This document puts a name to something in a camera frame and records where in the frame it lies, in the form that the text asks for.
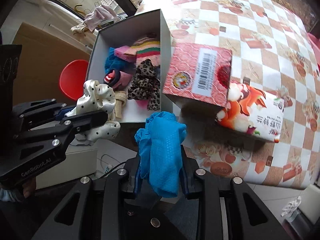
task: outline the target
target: tablecloth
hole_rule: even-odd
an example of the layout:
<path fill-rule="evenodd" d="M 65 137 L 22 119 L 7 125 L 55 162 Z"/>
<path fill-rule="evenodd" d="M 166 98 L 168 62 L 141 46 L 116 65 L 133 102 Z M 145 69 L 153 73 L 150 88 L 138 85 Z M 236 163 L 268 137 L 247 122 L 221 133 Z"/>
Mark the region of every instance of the tablecloth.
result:
<path fill-rule="evenodd" d="M 271 0 L 143 0 L 137 13 L 161 8 L 179 42 L 231 49 L 231 80 L 285 101 L 279 143 L 261 143 L 206 127 L 205 138 L 186 147 L 215 174 L 293 188 L 310 183 L 320 147 L 320 77 L 303 22 Z"/>

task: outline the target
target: red patterned box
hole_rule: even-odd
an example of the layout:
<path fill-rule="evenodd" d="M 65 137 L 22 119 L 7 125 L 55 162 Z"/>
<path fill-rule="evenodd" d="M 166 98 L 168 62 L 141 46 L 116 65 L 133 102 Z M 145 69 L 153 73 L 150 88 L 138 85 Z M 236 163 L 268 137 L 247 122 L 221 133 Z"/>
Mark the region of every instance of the red patterned box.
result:
<path fill-rule="evenodd" d="M 195 43 L 178 43 L 171 58 L 163 93 L 182 110 L 215 118 L 226 106 L 232 52 Z"/>

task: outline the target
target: open box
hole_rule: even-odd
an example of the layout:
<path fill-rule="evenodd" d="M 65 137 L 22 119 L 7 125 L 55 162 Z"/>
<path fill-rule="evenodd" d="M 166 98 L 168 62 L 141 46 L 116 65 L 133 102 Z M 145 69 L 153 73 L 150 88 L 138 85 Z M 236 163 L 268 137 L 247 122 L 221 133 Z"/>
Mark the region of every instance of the open box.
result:
<path fill-rule="evenodd" d="M 99 31 L 94 44 L 86 80 L 98 80 L 103 84 L 105 76 L 105 61 L 109 48 L 118 48 L 124 45 L 131 46 L 139 37 L 155 33 L 160 40 L 160 82 L 161 91 L 171 60 L 170 31 L 160 9 L 129 17 Z M 135 67 L 124 72 L 134 73 Z M 172 102 L 160 93 L 160 111 L 172 112 Z M 155 111 L 148 111 L 138 105 L 136 100 L 127 100 L 122 108 L 122 119 L 119 122 L 145 122 Z"/>

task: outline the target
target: white sticker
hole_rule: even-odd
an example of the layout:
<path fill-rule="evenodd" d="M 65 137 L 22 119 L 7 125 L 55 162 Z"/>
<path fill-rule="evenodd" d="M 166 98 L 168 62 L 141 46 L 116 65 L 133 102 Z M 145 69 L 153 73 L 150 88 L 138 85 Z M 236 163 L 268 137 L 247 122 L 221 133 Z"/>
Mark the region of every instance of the white sticker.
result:
<path fill-rule="evenodd" d="M 204 48 L 200 49 L 198 66 L 192 85 L 193 93 L 206 97 L 211 96 L 216 58 L 217 51 Z"/>

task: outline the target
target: blue fabric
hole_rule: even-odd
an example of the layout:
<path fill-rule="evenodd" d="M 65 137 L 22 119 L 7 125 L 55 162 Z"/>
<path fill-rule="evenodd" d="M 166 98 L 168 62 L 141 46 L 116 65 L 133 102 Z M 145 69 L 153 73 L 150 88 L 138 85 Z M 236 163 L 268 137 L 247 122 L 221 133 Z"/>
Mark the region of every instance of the blue fabric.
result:
<path fill-rule="evenodd" d="M 147 118 L 145 128 L 134 136 L 139 145 L 140 176 L 148 180 L 159 196 L 178 195 L 180 145 L 186 135 L 186 125 L 177 122 L 174 114 L 160 112 Z"/>
<path fill-rule="evenodd" d="M 106 70 L 106 74 L 110 68 L 115 68 L 117 70 L 124 69 L 129 63 L 117 56 L 115 56 L 115 49 L 109 48 L 109 55 L 106 59 L 106 63 L 104 68 Z"/>
<path fill-rule="evenodd" d="M 0 201 L 17 202 L 19 201 L 14 192 L 0 188 Z"/>

